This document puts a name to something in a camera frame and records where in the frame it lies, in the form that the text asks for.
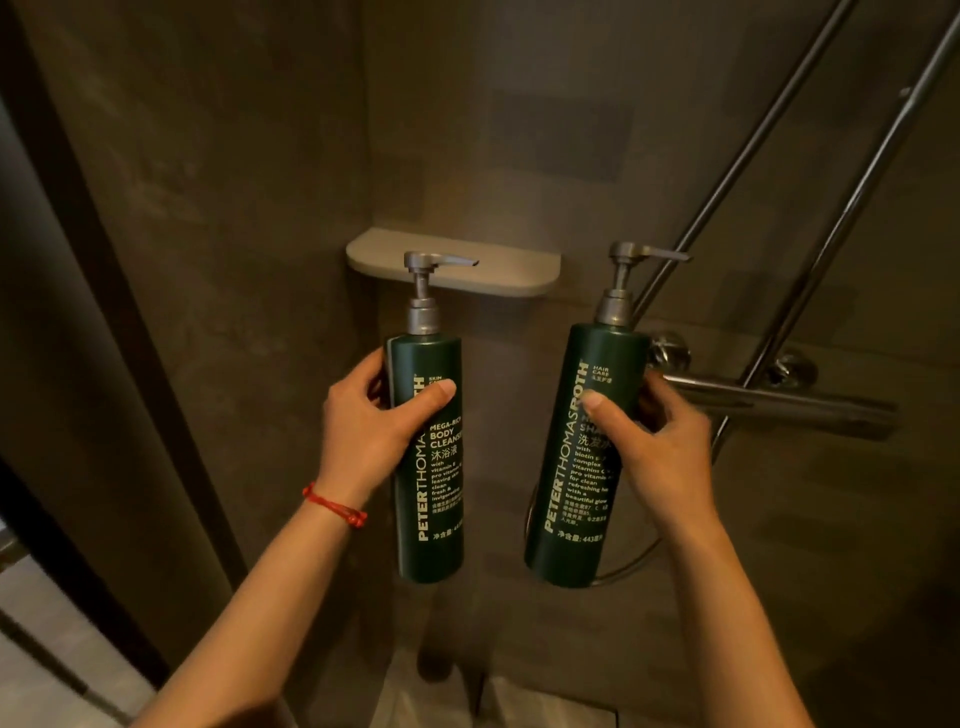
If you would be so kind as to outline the dark shower door frame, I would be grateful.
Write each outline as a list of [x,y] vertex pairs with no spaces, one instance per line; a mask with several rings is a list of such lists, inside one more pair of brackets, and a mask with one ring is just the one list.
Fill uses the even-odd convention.
[[0,516],[154,688],[247,574],[12,0],[0,0]]

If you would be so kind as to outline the thick chrome shower riser pipe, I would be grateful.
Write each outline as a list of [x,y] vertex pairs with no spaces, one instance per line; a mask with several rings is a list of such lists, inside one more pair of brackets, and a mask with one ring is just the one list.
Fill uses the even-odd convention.
[[897,152],[905,142],[939,77],[949,66],[958,46],[960,46],[960,0],[956,0],[953,13],[923,61],[916,77],[899,91],[898,107],[892,119],[882,131],[860,172],[842,198],[837,212],[824,229],[820,241],[805,259],[774,311],[747,366],[738,377],[737,384],[740,392],[747,393],[756,388],[762,375],[786,345],[859,217],[866,210],[887,167],[894,161]]

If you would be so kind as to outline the slim green pump bottle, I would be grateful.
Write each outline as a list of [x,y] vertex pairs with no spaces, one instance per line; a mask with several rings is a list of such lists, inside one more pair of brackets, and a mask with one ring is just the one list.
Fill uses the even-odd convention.
[[403,265],[414,282],[406,331],[384,346],[391,408],[431,383],[450,380],[457,387],[450,402],[414,433],[391,477],[398,572],[420,585],[452,577],[465,552],[462,341],[442,333],[429,278],[444,265],[477,264],[456,255],[406,251]]

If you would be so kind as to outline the thin chrome shower rail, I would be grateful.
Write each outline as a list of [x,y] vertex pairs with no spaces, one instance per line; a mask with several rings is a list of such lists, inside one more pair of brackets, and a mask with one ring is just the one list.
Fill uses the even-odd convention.
[[726,164],[721,175],[698,205],[695,214],[677,236],[671,247],[674,254],[687,254],[690,251],[696,239],[700,237],[713,218],[714,213],[717,212],[727,195],[734,188],[740,175],[746,170],[774,127],[784,116],[793,99],[810,77],[822,55],[830,47],[858,2],[859,0],[835,0],[830,11],[822,19],[817,30],[811,35],[809,42],[803,47],[789,72],[778,85],[762,115],[753,124],[735,155]]

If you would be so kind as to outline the person's right hand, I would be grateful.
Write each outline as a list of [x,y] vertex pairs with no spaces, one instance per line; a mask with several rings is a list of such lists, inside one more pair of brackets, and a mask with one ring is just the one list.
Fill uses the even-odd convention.
[[712,478],[711,422],[666,380],[645,376],[651,409],[661,427],[647,432],[647,454],[622,458],[631,484],[658,528],[667,533],[706,528],[719,521]]

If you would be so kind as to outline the grey wall shelf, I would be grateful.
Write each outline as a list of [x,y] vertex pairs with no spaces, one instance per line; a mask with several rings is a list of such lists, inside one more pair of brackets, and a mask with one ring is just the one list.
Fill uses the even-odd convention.
[[558,253],[485,242],[438,237],[371,227],[345,247],[351,269],[366,276],[413,284],[403,264],[408,252],[448,254],[478,261],[476,266],[441,266],[429,277],[431,288],[504,298],[545,295],[558,283],[562,258]]

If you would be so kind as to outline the person's left forearm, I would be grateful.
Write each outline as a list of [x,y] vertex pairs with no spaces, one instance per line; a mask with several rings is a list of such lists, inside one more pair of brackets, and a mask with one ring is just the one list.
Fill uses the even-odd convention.
[[131,728],[269,728],[279,722],[284,685],[365,506],[341,509],[312,499],[309,490]]

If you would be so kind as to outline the person's right forearm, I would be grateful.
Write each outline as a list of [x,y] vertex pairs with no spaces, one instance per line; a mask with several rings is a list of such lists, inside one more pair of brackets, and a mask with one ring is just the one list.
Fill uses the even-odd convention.
[[703,728],[815,728],[717,514],[666,520],[660,530]]

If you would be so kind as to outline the chrome shower mixer valve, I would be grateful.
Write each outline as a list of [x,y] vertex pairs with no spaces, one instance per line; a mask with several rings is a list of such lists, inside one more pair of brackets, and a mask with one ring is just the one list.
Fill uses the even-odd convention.
[[774,360],[759,387],[690,372],[687,342],[675,332],[653,336],[650,366],[661,372],[690,404],[714,418],[733,423],[785,426],[870,441],[889,438],[901,425],[899,407],[862,397],[816,393],[819,370],[796,350]]

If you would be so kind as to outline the wide green pump bottle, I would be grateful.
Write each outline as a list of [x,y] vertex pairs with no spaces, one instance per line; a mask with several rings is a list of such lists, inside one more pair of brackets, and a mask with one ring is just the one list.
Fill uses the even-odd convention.
[[596,391],[627,414],[639,412],[652,341],[634,329],[630,273],[647,259],[690,259],[684,252],[635,242],[615,242],[608,255],[612,284],[593,320],[572,324],[567,335],[526,520],[524,562],[535,577],[559,588],[593,585],[622,470],[609,438],[583,410],[582,394]]

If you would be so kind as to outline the person's left hand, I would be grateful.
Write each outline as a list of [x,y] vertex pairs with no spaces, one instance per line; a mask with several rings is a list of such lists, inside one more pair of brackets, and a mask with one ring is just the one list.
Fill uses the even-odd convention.
[[310,498],[360,511],[402,460],[389,441],[389,409],[375,399],[383,352],[375,349],[329,388],[323,405],[318,475]]

